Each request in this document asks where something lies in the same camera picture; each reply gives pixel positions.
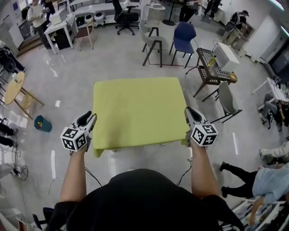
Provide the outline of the round white table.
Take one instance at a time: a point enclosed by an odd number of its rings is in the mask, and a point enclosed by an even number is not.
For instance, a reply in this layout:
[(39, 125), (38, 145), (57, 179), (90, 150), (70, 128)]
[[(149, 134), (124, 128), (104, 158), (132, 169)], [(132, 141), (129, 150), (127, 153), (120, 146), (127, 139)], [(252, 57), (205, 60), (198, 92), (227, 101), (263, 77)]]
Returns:
[(158, 26), (161, 22), (162, 12), (165, 9), (166, 8), (160, 3), (152, 2), (150, 4), (147, 4), (144, 8), (144, 12), (146, 15), (144, 23), (152, 27)]

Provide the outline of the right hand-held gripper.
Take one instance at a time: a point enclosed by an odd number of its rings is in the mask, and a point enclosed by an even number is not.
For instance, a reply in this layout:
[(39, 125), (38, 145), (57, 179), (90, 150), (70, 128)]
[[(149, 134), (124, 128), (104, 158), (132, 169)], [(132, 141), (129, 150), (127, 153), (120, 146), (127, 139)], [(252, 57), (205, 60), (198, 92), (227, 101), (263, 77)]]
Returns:
[(185, 145), (191, 147), (192, 141), (200, 147), (212, 145), (219, 135), (216, 127), (213, 124), (208, 124), (205, 116), (197, 109), (188, 106), (184, 113), (186, 123), (189, 126)]

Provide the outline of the white side table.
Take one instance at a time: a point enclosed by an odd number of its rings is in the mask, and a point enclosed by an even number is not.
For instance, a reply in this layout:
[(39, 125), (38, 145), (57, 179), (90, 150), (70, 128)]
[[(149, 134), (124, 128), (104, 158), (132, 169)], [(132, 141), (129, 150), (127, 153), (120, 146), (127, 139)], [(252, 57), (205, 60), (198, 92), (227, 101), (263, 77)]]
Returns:
[(264, 81), (261, 85), (259, 85), (257, 88), (255, 88), (251, 94), (255, 94), (258, 90), (260, 90), (263, 86), (268, 85), (270, 88), (270, 92), (273, 95), (273, 98), (279, 101), (289, 102), (289, 96), (286, 96), (285, 93), (278, 88), (278, 86), (275, 84), (275, 82), (270, 79), (266, 78), (266, 81)]

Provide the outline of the yellow-green tablecloth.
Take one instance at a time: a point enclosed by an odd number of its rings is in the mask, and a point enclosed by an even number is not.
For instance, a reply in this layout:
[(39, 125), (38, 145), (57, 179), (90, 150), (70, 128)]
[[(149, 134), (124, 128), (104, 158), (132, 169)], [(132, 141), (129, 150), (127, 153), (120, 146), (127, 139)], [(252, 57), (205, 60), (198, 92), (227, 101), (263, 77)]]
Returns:
[(105, 150), (164, 144), (185, 144), (186, 101), (176, 77), (115, 79), (93, 87), (93, 154)]

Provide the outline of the grey chair with dark legs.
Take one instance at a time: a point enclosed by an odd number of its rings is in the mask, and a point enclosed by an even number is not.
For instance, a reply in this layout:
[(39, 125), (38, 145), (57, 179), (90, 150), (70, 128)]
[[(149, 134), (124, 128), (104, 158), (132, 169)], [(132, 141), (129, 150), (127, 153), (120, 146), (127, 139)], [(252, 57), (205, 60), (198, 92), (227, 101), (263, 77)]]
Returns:
[(142, 52), (148, 48), (147, 56), (142, 64), (145, 66), (146, 62), (149, 59), (150, 54), (153, 50), (159, 53), (159, 65), (163, 67), (163, 51), (168, 50), (168, 42), (167, 40), (159, 35), (159, 28), (158, 27), (151, 27), (145, 23), (139, 23), (139, 30), (141, 39), (144, 42), (144, 47)]

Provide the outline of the black office chair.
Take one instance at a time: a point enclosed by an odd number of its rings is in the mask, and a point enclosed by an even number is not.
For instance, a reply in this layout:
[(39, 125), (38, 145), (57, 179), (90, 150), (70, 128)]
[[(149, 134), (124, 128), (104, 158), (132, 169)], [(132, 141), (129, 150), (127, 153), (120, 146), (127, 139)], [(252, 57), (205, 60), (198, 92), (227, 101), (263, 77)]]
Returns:
[(44, 215), (44, 220), (39, 220), (38, 219), (38, 217), (37, 217), (37, 215), (36, 214), (33, 214), (33, 220), (34, 220), (34, 222), (35, 222), (35, 225), (36, 225), (36, 227), (38, 228), (38, 229), (40, 229), (40, 230), (42, 230), (42, 227), (41, 227), (41, 225), (43, 225), (43, 224), (48, 224), (49, 223), (49, 221), (50, 221), (50, 219), (51, 219), (51, 217), (52, 217), (52, 214), (53, 214), (53, 211), (54, 211), (54, 209), (53, 208), (47, 208), (47, 207), (44, 207), (43, 208), (43, 215)]
[(115, 26), (115, 28), (121, 27), (117, 31), (117, 34), (120, 35), (120, 32), (124, 29), (129, 29), (132, 32), (132, 36), (135, 35), (134, 31), (131, 29), (131, 27), (135, 27), (139, 29), (139, 26), (137, 24), (133, 24), (138, 22), (139, 20), (139, 14), (136, 12), (131, 12), (132, 8), (136, 8), (135, 5), (127, 5), (126, 9), (127, 11), (122, 11), (122, 6), (119, 2), (119, 0), (112, 0), (112, 4), (115, 10), (114, 20), (118, 24)]

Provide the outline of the black box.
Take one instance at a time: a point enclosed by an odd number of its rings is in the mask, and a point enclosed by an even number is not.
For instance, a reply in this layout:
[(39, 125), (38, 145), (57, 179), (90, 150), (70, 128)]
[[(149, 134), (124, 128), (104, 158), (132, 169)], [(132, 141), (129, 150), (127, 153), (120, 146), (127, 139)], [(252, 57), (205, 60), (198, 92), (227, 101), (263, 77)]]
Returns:
[(63, 28), (56, 31), (54, 39), (59, 50), (70, 47), (70, 43)]

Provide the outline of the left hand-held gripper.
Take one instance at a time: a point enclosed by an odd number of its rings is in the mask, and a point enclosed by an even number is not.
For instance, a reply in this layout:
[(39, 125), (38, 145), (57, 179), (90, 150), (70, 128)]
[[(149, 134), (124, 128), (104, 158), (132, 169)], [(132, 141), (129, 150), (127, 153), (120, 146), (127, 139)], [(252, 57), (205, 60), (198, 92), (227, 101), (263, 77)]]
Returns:
[(86, 146), (87, 152), (91, 142), (89, 134), (93, 130), (96, 121), (97, 114), (88, 111), (76, 118), (68, 127), (65, 127), (60, 135), (64, 149), (78, 152)]

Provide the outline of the grey chair with black frame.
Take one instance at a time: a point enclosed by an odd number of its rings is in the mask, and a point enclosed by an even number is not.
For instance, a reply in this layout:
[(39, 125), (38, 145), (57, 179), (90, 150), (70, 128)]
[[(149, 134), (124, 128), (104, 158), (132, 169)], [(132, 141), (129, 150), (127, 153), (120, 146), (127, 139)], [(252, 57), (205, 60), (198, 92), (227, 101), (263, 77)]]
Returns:
[(239, 109), (237, 102), (235, 100), (235, 97), (229, 88), (229, 84), (226, 81), (222, 82), (219, 85), (218, 89), (213, 91), (210, 95), (208, 95), (202, 101), (204, 102), (205, 100), (207, 100), (210, 96), (214, 95), (215, 93), (218, 94), (218, 97), (216, 100), (219, 99), (219, 102), (220, 102), (222, 109), (224, 111), (224, 116), (220, 117), (214, 121), (211, 121), (211, 123), (222, 120), (222, 124), (223, 124), (224, 122), (226, 122), (229, 119), (236, 116), (238, 113), (242, 112), (242, 110)]

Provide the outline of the round wooden table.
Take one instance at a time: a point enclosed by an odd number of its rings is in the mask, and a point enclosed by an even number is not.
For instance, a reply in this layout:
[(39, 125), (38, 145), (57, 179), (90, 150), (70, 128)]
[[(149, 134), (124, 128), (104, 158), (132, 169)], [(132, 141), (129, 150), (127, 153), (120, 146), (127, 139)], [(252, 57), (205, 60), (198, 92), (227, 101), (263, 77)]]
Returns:
[[(4, 94), (4, 103), (6, 105), (10, 105), (11, 103), (15, 102), (20, 110), (30, 119), (33, 119), (32, 116), (27, 112), (27, 109), (31, 106), (33, 101), (45, 106), (45, 104), (36, 98), (31, 92), (26, 90), (23, 87), (25, 81), (25, 73), (19, 72), (17, 73), (16, 79), (11, 79), (9, 82), (5, 94)], [(22, 101), (19, 102), (17, 100), (17, 96), (19, 94), (23, 94)]]

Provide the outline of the white desk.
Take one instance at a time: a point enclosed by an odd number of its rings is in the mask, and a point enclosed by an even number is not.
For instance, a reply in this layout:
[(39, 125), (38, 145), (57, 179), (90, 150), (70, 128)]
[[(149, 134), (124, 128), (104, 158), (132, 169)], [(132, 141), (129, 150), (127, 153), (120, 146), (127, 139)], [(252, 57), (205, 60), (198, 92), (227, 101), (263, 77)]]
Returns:
[[(68, 26), (71, 27), (72, 35), (69, 34)], [(74, 49), (73, 40), (75, 38), (75, 35), (79, 31), (77, 23), (76, 23), (76, 19), (75, 19), (75, 13), (68, 14), (67, 17), (61, 23), (59, 23), (57, 25), (51, 24), (44, 32), (44, 34), (47, 38), (47, 41), (49, 42), (51, 49), (55, 55), (57, 54), (57, 52), (56, 52), (55, 47), (54, 47), (52, 40), (50, 38), (50, 34), (59, 30), (59, 29), (64, 29), (67, 40), (69, 42), (69, 45), (70, 45), (71, 49), (73, 50)]]

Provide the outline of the person's left forearm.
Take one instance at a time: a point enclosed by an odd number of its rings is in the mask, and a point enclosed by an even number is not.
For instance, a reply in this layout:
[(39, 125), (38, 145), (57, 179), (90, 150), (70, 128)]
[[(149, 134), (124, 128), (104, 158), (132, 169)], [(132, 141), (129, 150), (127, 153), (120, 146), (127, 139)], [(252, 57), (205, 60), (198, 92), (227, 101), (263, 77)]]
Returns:
[(85, 145), (72, 152), (61, 188), (60, 202), (80, 202), (87, 195), (84, 154)]

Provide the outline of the person's right forearm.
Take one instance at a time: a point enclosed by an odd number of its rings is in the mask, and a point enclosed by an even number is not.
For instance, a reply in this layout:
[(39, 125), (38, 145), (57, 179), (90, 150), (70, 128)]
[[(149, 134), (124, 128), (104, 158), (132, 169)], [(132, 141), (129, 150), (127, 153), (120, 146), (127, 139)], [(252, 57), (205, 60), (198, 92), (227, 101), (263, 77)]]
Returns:
[(210, 195), (220, 196), (219, 186), (211, 168), (211, 164), (204, 147), (200, 147), (191, 139), (191, 190), (198, 198)]

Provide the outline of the brown perforated metal table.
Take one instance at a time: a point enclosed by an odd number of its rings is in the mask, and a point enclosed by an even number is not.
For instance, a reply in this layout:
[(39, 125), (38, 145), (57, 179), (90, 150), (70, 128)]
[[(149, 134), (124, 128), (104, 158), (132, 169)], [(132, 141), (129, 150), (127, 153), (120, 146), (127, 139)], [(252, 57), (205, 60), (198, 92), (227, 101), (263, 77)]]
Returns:
[(197, 69), (202, 80), (201, 86), (198, 88), (193, 97), (196, 97), (197, 94), (206, 85), (219, 86), (224, 81), (228, 82), (229, 85), (231, 84), (229, 79), (230, 72), (222, 71), (218, 67), (216, 61), (210, 67), (208, 67), (208, 63), (213, 57), (213, 54), (210, 50), (204, 48), (197, 48), (196, 53), (198, 55), (196, 66), (192, 67), (186, 72), (186, 74), (188, 74), (190, 71)]

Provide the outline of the white shelf rack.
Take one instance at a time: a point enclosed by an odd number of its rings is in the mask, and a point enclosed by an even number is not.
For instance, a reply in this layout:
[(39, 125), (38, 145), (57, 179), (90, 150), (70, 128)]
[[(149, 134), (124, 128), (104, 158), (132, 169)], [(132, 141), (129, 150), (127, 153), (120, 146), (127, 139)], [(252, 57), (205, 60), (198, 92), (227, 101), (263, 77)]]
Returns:
[[(104, 11), (105, 24), (115, 23), (115, 10), (113, 3), (98, 3), (85, 6), (85, 3), (88, 3), (88, 1), (89, 0), (74, 0), (71, 3), (67, 3), (67, 9), (69, 13), (73, 13), (75, 16), (83, 14), (94, 14), (96, 12)], [(140, 16), (141, 5), (139, 2), (130, 2), (129, 0), (125, 0), (124, 2), (120, 2), (120, 5), (122, 7), (122, 12), (128, 11), (128, 6), (134, 6), (131, 11), (137, 12)]]

